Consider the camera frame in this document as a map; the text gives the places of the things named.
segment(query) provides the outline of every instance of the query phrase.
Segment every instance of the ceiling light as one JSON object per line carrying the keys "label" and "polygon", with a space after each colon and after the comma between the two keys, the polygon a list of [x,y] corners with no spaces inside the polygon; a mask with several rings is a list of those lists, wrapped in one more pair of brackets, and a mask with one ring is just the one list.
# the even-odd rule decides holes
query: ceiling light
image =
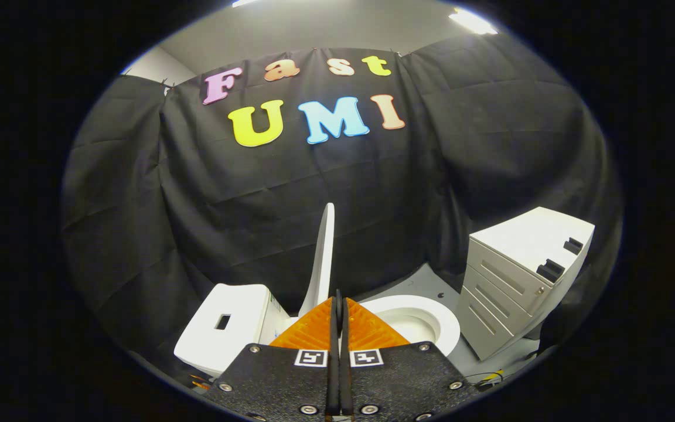
{"label": "ceiling light", "polygon": [[238,8],[238,6],[243,6],[243,5],[246,5],[246,4],[248,4],[248,3],[252,3],[252,2],[254,2],[254,1],[255,1],[255,0],[238,0],[238,2],[233,2],[233,5],[232,5],[232,6],[233,6],[234,8]]}
{"label": "ceiling light", "polygon": [[458,13],[450,15],[449,17],[476,34],[498,34],[498,32],[491,27],[491,24],[480,18],[480,16],[459,8],[455,8],[455,11]]}

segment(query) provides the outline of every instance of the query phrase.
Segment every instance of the peach letter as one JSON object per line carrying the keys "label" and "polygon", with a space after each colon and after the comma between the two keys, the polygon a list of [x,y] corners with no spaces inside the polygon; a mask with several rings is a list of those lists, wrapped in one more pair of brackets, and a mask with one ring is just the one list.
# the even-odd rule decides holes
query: peach letter
{"label": "peach letter", "polygon": [[330,72],[335,75],[350,76],[356,72],[346,59],[329,59],[327,64],[330,66]]}
{"label": "peach letter", "polygon": [[391,130],[405,127],[405,122],[397,117],[397,112],[392,105],[392,100],[394,99],[392,96],[388,96],[388,94],[379,94],[378,96],[371,96],[369,99],[377,103],[380,107],[382,118],[385,120],[382,123],[383,128]]}
{"label": "peach letter", "polygon": [[298,67],[295,67],[295,62],[291,59],[278,60],[273,62],[265,67],[267,73],[265,74],[265,80],[272,82],[273,80],[281,79],[286,76],[297,75],[301,70]]}

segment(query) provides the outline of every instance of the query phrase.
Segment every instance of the white filing cabinet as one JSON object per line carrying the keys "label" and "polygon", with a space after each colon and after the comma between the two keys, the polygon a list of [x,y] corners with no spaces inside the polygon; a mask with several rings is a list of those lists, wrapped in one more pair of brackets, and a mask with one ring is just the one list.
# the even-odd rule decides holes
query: white filing cabinet
{"label": "white filing cabinet", "polygon": [[585,261],[594,228],[539,207],[471,234],[455,315],[479,359],[511,345],[554,310]]}

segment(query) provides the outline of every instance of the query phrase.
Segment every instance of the rectangular hole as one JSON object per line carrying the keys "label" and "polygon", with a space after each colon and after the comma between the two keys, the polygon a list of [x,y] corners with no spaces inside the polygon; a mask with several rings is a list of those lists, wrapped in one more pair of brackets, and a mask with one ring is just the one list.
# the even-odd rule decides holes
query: rectangular hole
{"label": "rectangular hole", "polygon": [[221,315],[220,320],[217,321],[217,325],[215,326],[215,329],[225,329],[226,326],[228,325],[228,320],[231,319],[231,315]]}
{"label": "rectangular hole", "polygon": [[513,288],[514,291],[517,291],[519,294],[525,294],[525,288],[523,286],[519,285],[517,281],[512,280],[509,276],[506,274],[502,273],[498,269],[496,269],[493,265],[489,264],[486,261],[481,261],[480,266],[484,267],[486,270],[488,270],[490,273],[495,275],[496,277],[499,278],[499,280],[503,281],[504,284],[508,285],[509,287]]}
{"label": "rectangular hole", "polygon": [[476,290],[480,293],[480,296],[485,297],[486,300],[491,302],[491,305],[493,305],[493,307],[495,307],[499,312],[501,312],[504,315],[504,317],[509,318],[509,311],[504,309],[504,307],[499,302],[497,302],[493,297],[491,297],[491,295],[488,294],[487,291],[481,289],[479,285],[476,286]]}
{"label": "rectangular hole", "polygon": [[491,334],[496,334],[496,330],[493,329],[490,323],[487,323],[485,319],[479,314],[477,310],[474,309],[473,305],[468,305],[469,308],[471,308],[471,311],[473,312],[474,315],[476,315],[477,318],[479,318],[480,323],[484,324],[485,328],[488,329],[488,331],[491,331]]}

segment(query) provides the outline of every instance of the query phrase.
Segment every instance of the black fabric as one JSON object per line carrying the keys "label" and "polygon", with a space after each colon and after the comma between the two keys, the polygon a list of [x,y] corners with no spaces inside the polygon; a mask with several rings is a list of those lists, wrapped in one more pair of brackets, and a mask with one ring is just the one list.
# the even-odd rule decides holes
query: black fabric
{"label": "black fabric", "polygon": [[72,283],[108,334],[191,386],[199,372],[172,350],[209,289],[190,283],[163,205],[163,101],[158,83],[120,77],[94,105],[67,161],[62,238]]}
{"label": "black fabric", "polygon": [[587,105],[551,66],[506,34],[449,38],[403,63],[449,182],[429,233],[435,272],[460,291],[468,235],[536,206],[595,225],[586,267],[604,252],[615,257],[604,246],[622,220],[616,169]]}
{"label": "black fabric", "polygon": [[[380,56],[392,71],[372,74],[361,59]],[[338,77],[327,59],[348,60],[356,74]],[[429,185],[434,166],[429,126],[410,78],[395,53],[360,49],[302,50],[233,63],[173,89],[161,114],[161,180],[176,241],[190,266],[211,283],[262,283],[288,312],[304,298],[322,211],[335,204],[335,249],[330,294],[381,286],[424,261]],[[296,77],[268,82],[265,66],[292,59]],[[244,69],[227,98],[203,104],[204,78]],[[407,126],[388,131],[374,94],[391,94]],[[321,144],[306,142],[306,117],[297,109],[356,96],[368,134]],[[254,130],[268,128],[260,104],[282,99],[284,131],[275,141],[244,148],[228,113],[255,107]]]}
{"label": "black fabric", "polygon": [[[378,56],[392,75],[372,74]],[[326,60],[356,70],[338,77]],[[268,82],[264,67],[301,72]],[[204,78],[241,67],[228,97],[202,104]],[[386,130],[370,96],[391,94],[405,128]],[[358,98],[370,132],[308,144],[298,104],[332,109]],[[281,99],[284,131],[236,143],[227,115]],[[335,204],[330,295],[361,297],[423,262],[460,290],[468,235],[536,206],[595,224],[570,291],[586,315],[615,261],[622,198],[605,139],[579,95],[518,40],[464,35],[400,57],[313,49],[233,63],[163,96],[159,83],[120,77],[75,141],[64,179],[62,235],[73,284],[105,329],[174,379],[196,369],[172,353],[216,283],[267,285],[300,306],[319,219]]]}

